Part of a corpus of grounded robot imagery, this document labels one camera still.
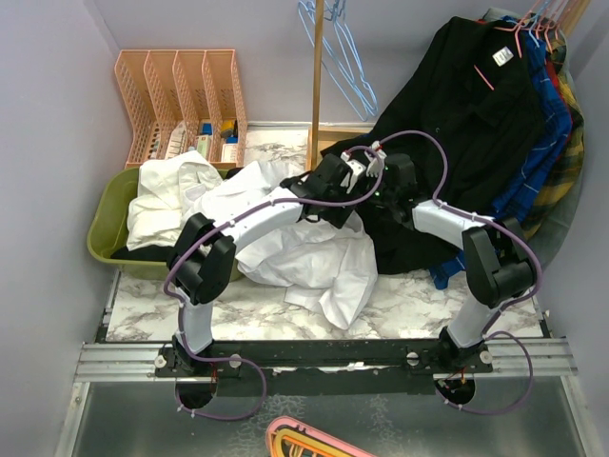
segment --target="metal floor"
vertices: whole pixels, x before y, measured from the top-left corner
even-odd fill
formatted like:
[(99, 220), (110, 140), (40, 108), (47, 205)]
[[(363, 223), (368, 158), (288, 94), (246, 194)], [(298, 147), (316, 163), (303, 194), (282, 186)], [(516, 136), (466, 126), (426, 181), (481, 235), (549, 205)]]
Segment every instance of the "metal floor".
[[(472, 406), (503, 407), (526, 380), (482, 379)], [(249, 420), (220, 423), (176, 411), (173, 383), (94, 383), (76, 456), (268, 456), (265, 429), (289, 415), (379, 457), (580, 457), (584, 451), (560, 377), (536, 379), (522, 409), (481, 417), (434, 395), (272, 396)], [(255, 399), (216, 398), (213, 412), (244, 411)]]

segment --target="plaid shirt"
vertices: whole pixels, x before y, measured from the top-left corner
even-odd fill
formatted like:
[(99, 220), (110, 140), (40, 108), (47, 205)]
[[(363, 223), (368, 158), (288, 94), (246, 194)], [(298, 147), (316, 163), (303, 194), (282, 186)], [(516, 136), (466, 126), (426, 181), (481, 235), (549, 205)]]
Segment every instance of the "plaid shirt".
[(574, 186), (583, 166), (583, 116), (578, 101), (569, 86), (566, 71), (563, 70), (566, 44), (554, 41), (552, 50), (551, 65), (558, 76), (559, 92), (569, 108), (573, 128), (564, 152), (550, 170), (533, 207), (522, 223), (522, 229), (527, 239), (537, 232), (556, 203)]
[[(522, 223), (535, 205), (537, 207), (535, 214), (539, 216), (535, 216), (532, 224), (535, 225), (534, 228), (537, 230), (542, 218), (547, 215), (560, 199), (557, 199), (560, 179), (556, 175), (555, 182), (557, 184), (551, 190), (548, 189), (547, 193), (544, 193), (543, 204), (537, 205), (538, 196), (543, 191), (549, 176), (553, 174), (552, 171), (558, 163), (557, 159), (560, 153), (565, 148), (573, 124), (569, 110), (565, 102), (560, 98), (552, 78), (546, 69), (545, 43), (541, 42), (538, 47), (537, 40), (532, 38), (528, 33), (522, 33), (520, 37), (521, 39), (523, 37), (526, 42), (528, 68), (531, 81), (540, 98), (541, 111), (546, 121), (545, 131), (538, 143), (527, 155), (520, 172), (511, 178), (506, 190), (493, 200), (489, 214), (496, 218), (512, 215)], [(444, 262), (440, 266), (430, 268), (429, 272), (436, 288), (446, 288), (448, 286), (448, 279), (459, 271), (462, 271), (464, 265), (463, 253), (460, 252), (455, 259)]]

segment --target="blue plaid shirt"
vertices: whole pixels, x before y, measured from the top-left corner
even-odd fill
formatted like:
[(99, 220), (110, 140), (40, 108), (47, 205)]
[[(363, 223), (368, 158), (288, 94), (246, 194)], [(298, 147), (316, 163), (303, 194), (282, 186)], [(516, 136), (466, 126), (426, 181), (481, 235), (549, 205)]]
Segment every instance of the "blue plaid shirt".
[[(527, 67), (531, 82), (540, 98), (540, 108), (545, 119), (545, 131), (538, 143), (527, 154), (522, 167), (507, 184), (505, 191), (491, 203), (489, 215), (495, 218), (514, 216), (522, 222), (533, 207), (560, 153), (564, 150), (571, 128), (569, 110), (560, 99), (545, 68), (545, 42), (520, 34), (526, 43)], [(448, 279), (465, 269), (463, 252), (448, 262), (432, 267), (429, 273), (438, 289), (448, 287)]]

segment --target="black jacket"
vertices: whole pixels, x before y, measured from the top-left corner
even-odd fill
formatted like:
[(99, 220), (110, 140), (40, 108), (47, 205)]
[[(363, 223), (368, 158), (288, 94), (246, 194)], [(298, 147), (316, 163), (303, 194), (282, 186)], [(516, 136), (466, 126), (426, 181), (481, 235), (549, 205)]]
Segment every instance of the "black jacket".
[[(352, 146), (370, 146), (391, 133), (423, 130), (436, 137), (448, 157), (448, 179), (440, 198), (461, 209), (484, 213), (523, 163), (543, 132), (537, 94), (520, 59), (514, 33), (502, 21), (480, 24), (452, 18), (434, 37), (414, 75), (367, 135), (345, 140), (322, 154), (340, 154)], [(514, 57), (500, 66), (493, 58), (508, 47)], [(491, 90), (474, 69), (494, 86)], [(417, 170), (420, 191), (430, 196), (442, 177), (442, 158), (420, 136), (404, 136), (383, 145), (387, 154), (406, 153)], [(379, 273), (428, 268), (452, 258), (457, 250), (428, 234), (390, 222), (386, 209), (358, 207), (374, 241)]]

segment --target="yellow plaid shirt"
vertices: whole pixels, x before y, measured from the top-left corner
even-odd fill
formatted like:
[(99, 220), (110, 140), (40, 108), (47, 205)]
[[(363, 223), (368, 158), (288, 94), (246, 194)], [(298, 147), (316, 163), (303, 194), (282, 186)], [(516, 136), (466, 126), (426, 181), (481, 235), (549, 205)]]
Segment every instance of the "yellow plaid shirt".
[(526, 239), (531, 238), (540, 228), (556, 203), (573, 187), (581, 173), (583, 165), (583, 116), (580, 105), (568, 84), (566, 72), (563, 70), (566, 55), (566, 45), (563, 42), (552, 43), (551, 61), (559, 80), (559, 92), (564, 103), (569, 108), (573, 128), (564, 151), (556, 164), (550, 170), (547, 180), (540, 190), (529, 214), (522, 221), (522, 229)]

